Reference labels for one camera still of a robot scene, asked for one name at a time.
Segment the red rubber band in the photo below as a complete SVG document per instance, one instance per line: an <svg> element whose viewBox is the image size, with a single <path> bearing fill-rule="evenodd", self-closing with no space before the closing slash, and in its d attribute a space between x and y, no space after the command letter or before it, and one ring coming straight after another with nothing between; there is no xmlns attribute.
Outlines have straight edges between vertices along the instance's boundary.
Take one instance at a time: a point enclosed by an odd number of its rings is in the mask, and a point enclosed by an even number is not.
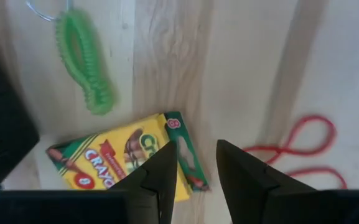
<svg viewBox="0 0 359 224"><path fill-rule="evenodd" d="M299 149L292 147L292 144L296 140L297 135L302 131L302 128L309 123L319 122L325 125L326 134L321 143L317 146L309 149ZM266 160L265 163L268 165L273 165L279 158L283 155L288 154L292 156L301 156L301 157L312 157L322 154L330 149L331 145L334 143L335 138L337 137L337 129L333 122L326 118L325 116L319 114L311 114L299 118L289 131L287 139L281 145L256 145L250 147L244 147L243 151L245 152L273 152L273 156ZM343 176L336 169L329 166L315 166L315 167L304 167L297 170L291 170L286 172L286 175L289 177L299 177L309 174L331 174L337 178L340 189L348 189L348 185Z"/></svg>

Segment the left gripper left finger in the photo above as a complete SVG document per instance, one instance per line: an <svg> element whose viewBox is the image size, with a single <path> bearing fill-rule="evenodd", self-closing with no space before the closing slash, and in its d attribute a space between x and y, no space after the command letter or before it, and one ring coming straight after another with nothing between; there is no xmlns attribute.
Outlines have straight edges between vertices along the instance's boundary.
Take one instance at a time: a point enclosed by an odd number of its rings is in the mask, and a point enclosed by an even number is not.
<svg viewBox="0 0 359 224"><path fill-rule="evenodd" d="M170 141L110 188L123 201L109 224L171 224L177 166L176 144Z"/></svg>

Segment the small yellow green crayon box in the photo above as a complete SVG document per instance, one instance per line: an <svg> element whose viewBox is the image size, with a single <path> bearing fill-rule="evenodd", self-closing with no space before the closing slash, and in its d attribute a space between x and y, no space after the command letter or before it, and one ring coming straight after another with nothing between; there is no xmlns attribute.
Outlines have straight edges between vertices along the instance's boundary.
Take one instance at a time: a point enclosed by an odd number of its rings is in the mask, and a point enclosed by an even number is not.
<svg viewBox="0 0 359 224"><path fill-rule="evenodd" d="M178 111L55 145L46 154L71 189L103 190L123 180L170 141L179 154L175 201L188 200L194 191L208 191L210 186Z"/></svg>

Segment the green coil keychain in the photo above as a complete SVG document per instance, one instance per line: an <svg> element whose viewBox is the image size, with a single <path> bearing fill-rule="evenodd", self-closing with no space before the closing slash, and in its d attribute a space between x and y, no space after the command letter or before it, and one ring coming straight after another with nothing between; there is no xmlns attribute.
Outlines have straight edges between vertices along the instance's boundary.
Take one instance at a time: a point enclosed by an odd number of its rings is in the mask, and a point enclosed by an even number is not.
<svg viewBox="0 0 359 224"><path fill-rule="evenodd" d="M95 27L89 16L65 0L65 10L52 17L41 13L34 0L27 0L30 10L53 22L57 50L68 74L81 88L85 106L91 114L105 115L114 105L114 91L108 80Z"/></svg>

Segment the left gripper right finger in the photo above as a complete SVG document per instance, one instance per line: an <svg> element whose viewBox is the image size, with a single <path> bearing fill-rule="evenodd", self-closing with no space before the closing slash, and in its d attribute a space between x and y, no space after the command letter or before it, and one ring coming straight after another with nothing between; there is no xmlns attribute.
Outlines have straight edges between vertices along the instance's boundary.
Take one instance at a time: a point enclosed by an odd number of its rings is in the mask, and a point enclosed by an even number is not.
<svg viewBox="0 0 359 224"><path fill-rule="evenodd" d="M217 141L220 185L233 224L312 224L312 187L226 140Z"/></svg>

